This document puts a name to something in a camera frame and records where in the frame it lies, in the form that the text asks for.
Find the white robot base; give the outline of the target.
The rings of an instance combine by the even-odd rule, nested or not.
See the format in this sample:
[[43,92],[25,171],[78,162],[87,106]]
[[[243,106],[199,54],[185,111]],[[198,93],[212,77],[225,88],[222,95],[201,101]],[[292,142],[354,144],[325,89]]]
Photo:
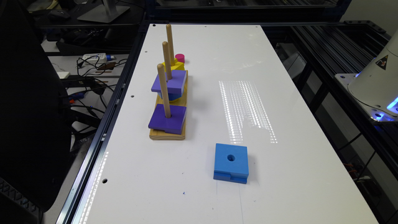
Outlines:
[[340,85],[377,122],[397,121],[397,34],[359,73],[338,73]]

